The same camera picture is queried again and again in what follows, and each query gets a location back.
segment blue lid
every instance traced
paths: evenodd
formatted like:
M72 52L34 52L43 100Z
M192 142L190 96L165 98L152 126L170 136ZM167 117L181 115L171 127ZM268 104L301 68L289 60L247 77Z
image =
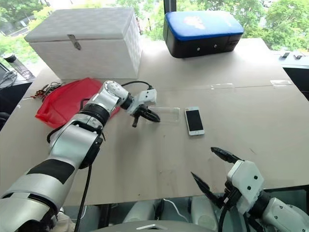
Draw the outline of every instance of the blue lid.
M241 24L225 11L169 12L165 19L174 36L181 41L242 35Z

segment window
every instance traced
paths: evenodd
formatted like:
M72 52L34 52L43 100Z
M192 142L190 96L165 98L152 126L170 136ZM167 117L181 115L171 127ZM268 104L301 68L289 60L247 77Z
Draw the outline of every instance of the window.
M243 38L262 38L271 50L307 52L309 0L176 0L177 11L229 11ZM14 52L34 73L40 58L24 36L56 9L130 6L147 40L163 39L163 0L0 0L0 55Z

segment metal latch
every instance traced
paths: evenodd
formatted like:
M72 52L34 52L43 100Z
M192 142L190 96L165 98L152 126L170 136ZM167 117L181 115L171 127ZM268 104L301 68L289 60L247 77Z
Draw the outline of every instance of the metal latch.
M75 35L71 35L71 34L68 34L68 38L72 41L74 47L77 49L77 50L81 50L82 47L81 45L79 44L79 42L77 42L76 38L75 38Z

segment phone screen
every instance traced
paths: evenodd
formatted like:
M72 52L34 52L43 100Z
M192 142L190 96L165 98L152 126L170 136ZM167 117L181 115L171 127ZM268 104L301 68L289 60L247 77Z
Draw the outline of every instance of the phone screen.
M203 125L198 110L190 110L185 112L187 115L188 126L190 131L201 131Z

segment beige tabletop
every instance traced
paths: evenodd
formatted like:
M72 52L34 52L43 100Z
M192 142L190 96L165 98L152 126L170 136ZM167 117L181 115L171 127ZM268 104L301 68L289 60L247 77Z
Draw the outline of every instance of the beige tabletop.
M158 107L179 107L178 122L149 123L120 111L104 128L107 141L93 164L86 204L200 195L190 171L215 192L231 168L211 146L254 161L266 188L309 183L309 105L260 39L242 39L235 51L175 59L164 42L145 47L139 79L157 91ZM48 156L51 131L27 99L58 80L44 68L0 133L0 194ZM127 86L133 93L143 85ZM200 107L204 136L190 137L184 108ZM77 174L67 205L78 205L87 170Z

